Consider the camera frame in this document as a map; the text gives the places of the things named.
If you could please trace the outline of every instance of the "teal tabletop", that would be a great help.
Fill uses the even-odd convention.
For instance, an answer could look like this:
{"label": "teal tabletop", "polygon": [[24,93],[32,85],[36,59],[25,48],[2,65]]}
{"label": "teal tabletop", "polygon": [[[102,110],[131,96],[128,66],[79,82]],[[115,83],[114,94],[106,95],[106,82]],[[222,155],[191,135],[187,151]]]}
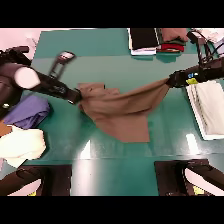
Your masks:
{"label": "teal tabletop", "polygon": [[[124,93],[198,63],[196,46],[190,42],[184,53],[133,57],[127,30],[118,28],[42,32],[32,67],[47,74],[65,50],[77,55],[61,79],[69,88],[80,82],[104,82]],[[185,88],[170,89],[148,116],[149,143],[122,143],[96,128],[77,106],[37,95],[52,107],[38,126],[47,149],[40,159],[25,164],[73,164],[71,195],[158,195],[158,160],[208,158],[224,171],[224,140],[202,139]],[[0,178],[9,172],[5,170],[10,170],[6,163]]]}

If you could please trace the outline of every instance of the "brown cloth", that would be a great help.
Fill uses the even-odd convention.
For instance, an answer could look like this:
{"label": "brown cloth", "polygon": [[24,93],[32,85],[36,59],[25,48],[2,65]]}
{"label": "brown cloth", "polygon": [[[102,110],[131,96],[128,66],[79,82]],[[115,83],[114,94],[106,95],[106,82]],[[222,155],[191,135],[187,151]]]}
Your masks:
{"label": "brown cloth", "polygon": [[11,127],[8,127],[6,124],[3,123],[3,120],[0,121],[0,137],[3,135],[7,135],[12,131]]}
{"label": "brown cloth", "polygon": [[110,136],[122,142],[149,142],[147,115],[166,96],[168,79],[150,83],[128,93],[104,89],[104,83],[81,83],[79,108]]}
{"label": "brown cloth", "polygon": [[161,28],[163,40],[171,41],[176,38],[180,38],[181,40],[187,42],[187,29],[186,28]]}

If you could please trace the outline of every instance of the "table surface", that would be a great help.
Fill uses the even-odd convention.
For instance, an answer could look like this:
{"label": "table surface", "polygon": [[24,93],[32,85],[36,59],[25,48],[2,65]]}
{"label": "table surface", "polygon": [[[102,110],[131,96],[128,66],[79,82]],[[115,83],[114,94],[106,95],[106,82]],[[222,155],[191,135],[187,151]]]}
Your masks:
{"label": "table surface", "polygon": [[[182,54],[133,57],[127,30],[119,28],[42,32],[33,68],[47,74],[64,50],[78,56],[61,79],[70,88],[104,82],[123,93],[198,63],[190,42]],[[97,129],[77,106],[37,95],[47,98],[53,109],[38,127],[45,132],[47,149],[25,164],[73,164],[71,195],[158,195],[154,161],[159,160],[208,158],[224,171],[224,140],[202,140],[185,89],[170,89],[148,116],[149,143],[119,142]],[[12,170],[4,163],[0,178]]]}

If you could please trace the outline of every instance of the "wall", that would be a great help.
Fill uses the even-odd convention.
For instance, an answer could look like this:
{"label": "wall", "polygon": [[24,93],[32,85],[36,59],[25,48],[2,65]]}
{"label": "wall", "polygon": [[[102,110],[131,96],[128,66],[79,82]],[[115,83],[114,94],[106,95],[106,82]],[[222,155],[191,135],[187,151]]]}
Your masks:
{"label": "wall", "polygon": [[35,44],[27,37],[32,37],[37,43],[42,31],[68,30],[77,28],[0,28],[0,49],[5,50],[16,46],[29,46],[30,52],[26,56],[33,58],[35,53]]}

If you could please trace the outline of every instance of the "red cloth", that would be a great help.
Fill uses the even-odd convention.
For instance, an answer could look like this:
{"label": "red cloth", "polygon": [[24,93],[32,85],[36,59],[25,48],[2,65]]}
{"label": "red cloth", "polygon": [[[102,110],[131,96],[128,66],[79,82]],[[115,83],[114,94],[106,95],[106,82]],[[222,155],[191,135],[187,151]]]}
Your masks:
{"label": "red cloth", "polygon": [[184,52],[184,46],[179,44],[162,44],[161,50],[166,50],[166,49],[177,49],[179,51]]}

